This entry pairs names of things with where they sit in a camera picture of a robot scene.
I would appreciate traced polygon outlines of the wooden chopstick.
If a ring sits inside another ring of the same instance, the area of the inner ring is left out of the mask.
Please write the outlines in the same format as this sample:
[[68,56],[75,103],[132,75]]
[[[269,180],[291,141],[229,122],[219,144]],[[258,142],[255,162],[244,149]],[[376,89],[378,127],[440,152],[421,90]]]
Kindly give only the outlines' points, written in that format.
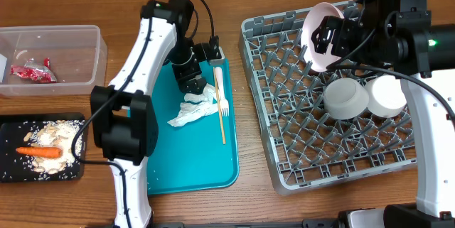
[[217,105],[218,105],[218,116],[219,116],[219,121],[220,121],[221,136],[222,136],[223,145],[225,145],[226,144],[225,130],[224,130],[224,126],[223,126],[222,109],[220,106],[220,93],[219,93],[218,81],[217,81],[217,76],[216,76],[216,67],[213,68],[213,77],[214,77],[215,93],[216,93],[216,99],[217,99]]

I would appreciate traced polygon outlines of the white tissue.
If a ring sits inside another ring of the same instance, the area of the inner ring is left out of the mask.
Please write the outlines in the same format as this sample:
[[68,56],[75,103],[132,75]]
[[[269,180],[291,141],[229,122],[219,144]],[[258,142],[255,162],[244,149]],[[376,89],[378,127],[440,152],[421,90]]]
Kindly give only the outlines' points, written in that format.
[[185,94],[177,117],[169,120],[168,124],[172,127],[182,127],[187,123],[218,112],[218,105],[215,103],[215,98],[215,87],[210,84],[207,84],[203,88],[202,94]]

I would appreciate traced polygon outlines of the foil snack wrapper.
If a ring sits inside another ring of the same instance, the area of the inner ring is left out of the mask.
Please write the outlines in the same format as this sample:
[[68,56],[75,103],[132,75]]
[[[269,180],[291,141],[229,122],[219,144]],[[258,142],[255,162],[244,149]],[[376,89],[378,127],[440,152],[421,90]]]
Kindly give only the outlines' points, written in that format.
[[57,78],[50,69],[50,58],[38,63],[33,58],[24,65],[12,65],[11,74],[37,83],[56,83]]

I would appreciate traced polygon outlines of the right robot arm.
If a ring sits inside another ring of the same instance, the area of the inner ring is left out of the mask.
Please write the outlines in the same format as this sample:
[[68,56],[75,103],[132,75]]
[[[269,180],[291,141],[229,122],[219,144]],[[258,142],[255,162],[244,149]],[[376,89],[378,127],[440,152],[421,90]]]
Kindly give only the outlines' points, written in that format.
[[454,26],[433,25],[427,0],[355,0],[356,21],[326,16],[312,32],[325,70],[398,78],[417,154],[418,188],[409,204],[341,214],[347,227],[454,226]]

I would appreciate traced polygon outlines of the grey bowl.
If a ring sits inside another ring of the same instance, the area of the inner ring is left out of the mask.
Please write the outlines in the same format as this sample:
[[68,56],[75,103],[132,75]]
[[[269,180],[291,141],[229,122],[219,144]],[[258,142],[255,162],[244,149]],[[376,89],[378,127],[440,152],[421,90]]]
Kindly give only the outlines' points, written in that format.
[[325,111],[338,120],[358,116],[367,108],[368,102],[367,90],[351,78],[334,80],[323,91]]

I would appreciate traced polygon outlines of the orange carrot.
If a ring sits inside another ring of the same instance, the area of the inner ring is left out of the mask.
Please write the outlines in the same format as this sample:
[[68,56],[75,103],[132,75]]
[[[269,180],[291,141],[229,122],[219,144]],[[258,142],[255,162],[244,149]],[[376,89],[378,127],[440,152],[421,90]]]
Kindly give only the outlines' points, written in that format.
[[16,152],[27,156],[52,159],[59,158],[63,154],[63,151],[57,147],[19,147]]

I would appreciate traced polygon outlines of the white plastic fork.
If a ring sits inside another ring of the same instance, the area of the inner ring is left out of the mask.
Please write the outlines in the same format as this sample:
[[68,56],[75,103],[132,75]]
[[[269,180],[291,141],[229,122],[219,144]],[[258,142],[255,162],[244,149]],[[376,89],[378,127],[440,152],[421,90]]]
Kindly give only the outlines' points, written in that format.
[[220,108],[223,116],[229,115],[229,103],[225,98],[225,87],[223,81],[223,70],[221,67],[216,67],[214,70],[214,75],[216,76],[216,82],[219,91],[219,98],[220,98]]

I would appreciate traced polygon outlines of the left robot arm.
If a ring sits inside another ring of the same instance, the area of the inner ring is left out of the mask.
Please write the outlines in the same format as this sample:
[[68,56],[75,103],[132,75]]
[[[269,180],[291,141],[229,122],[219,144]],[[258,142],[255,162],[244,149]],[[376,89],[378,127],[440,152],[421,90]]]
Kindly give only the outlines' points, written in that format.
[[111,168],[117,213],[113,227],[151,227],[146,166],[154,152],[159,125],[151,96],[161,68],[171,64],[182,93],[200,94],[206,85],[200,63],[221,65],[219,38],[195,44],[186,35],[195,8],[191,0],[151,0],[141,8],[139,34],[121,71],[109,86],[90,95],[94,141],[102,164]]

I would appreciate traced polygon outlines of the pink round plate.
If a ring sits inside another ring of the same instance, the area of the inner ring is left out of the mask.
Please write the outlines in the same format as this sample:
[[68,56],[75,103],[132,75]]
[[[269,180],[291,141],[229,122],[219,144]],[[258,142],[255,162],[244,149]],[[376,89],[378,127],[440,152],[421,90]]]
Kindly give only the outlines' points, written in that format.
[[315,72],[325,72],[328,65],[340,59],[340,57],[331,54],[332,43],[328,44],[325,54],[320,54],[315,51],[314,43],[311,41],[311,34],[320,26],[325,16],[344,18],[340,9],[330,3],[322,2],[310,10],[302,28],[301,45],[306,46],[304,60],[306,63],[311,62],[311,69]]

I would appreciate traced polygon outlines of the white bowl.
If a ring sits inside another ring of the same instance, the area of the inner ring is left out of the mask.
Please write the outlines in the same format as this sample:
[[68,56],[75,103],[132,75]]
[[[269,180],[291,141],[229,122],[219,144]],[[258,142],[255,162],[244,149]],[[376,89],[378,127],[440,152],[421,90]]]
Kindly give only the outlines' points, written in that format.
[[375,116],[392,118],[407,104],[400,81],[392,75],[382,75],[367,82],[365,89],[369,94],[367,108]]

